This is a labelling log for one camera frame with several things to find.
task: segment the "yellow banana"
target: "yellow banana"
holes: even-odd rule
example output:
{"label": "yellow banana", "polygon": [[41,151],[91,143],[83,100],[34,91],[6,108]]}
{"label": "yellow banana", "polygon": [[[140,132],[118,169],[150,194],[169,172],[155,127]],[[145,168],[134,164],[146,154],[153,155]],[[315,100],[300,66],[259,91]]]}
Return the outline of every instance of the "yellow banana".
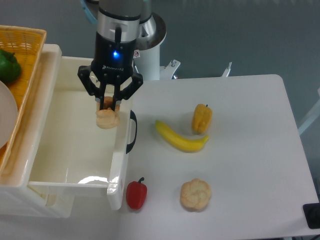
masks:
{"label": "yellow banana", "polygon": [[195,152],[203,148],[209,139],[209,135],[205,135],[199,139],[188,139],[174,132],[167,124],[162,121],[155,121],[155,128],[158,133],[177,149],[185,152]]}

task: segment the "white table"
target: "white table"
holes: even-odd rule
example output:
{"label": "white table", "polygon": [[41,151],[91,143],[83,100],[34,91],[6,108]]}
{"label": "white table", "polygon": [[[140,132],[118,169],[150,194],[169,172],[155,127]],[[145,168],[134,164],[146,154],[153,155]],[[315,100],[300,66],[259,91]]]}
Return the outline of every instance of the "white table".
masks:
{"label": "white table", "polygon": [[[192,138],[198,103],[213,110],[210,140],[184,153],[155,131],[162,120]],[[145,177],[139,211],[125,201],[80,198],[71,217],[1,216],[1,239],[240,240],[319,234],[302,206],[318,201],[283,81],[276,75],[150,81],[134,95],[136,145],[126,185]],[[212,187],[208,207],[186,211],[180,187],[201,178]]]}

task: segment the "red bell pepper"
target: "red bell pepper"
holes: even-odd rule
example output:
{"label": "red bell pepper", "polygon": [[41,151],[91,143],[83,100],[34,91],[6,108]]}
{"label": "red bell pepper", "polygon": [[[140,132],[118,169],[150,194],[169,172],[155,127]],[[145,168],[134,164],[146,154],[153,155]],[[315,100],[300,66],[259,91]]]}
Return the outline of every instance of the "red bell pepper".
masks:
{"label": "red bell pepper", "polygon": [[132,209],[140,209],[145,202],[147,196],[147,186],[141,183],[145,180],[144,177],[140,180],[132,181],[126,188],[126,202]]}

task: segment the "black handle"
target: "black handle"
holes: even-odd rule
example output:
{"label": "black handle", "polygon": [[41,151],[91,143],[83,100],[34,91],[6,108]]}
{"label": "black handle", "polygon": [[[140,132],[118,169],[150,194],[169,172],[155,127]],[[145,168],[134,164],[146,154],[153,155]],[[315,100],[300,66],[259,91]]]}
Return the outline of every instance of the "black handle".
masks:
{"label": "black handle", "polygon": [[134,113],[134,111],[130,111],[130,119],[132,119],[135,122],[135,134],[134,134],[134,139],[131,143],[127,144],[126,146],[126,151],[125,153],[128,154],[130,153],[130,151],[134,148],[134,145],[136,143],[136,139],[137,139],[137,131],[138,131],[138,123],[137,123],[137,117]]}

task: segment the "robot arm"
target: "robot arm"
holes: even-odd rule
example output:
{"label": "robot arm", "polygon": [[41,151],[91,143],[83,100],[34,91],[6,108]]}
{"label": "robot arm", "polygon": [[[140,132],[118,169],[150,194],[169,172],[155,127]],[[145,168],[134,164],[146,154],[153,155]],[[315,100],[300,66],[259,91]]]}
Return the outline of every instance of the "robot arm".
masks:
{"label": "robot arm", "polygon": [[[122,99],[129,99],[143,84],[143,77],[132,68],[141,16],[148,18],[148,4],[143,0],[100,0],[97,16],[94,59],[90,66],[80,66],[78,77],[90,96],[104,106],[107,85],[114,86],[112,110]],[[93,72],[100,82],[96,87],[90,80]],[[123,90],[121,85],[132,82]]]}

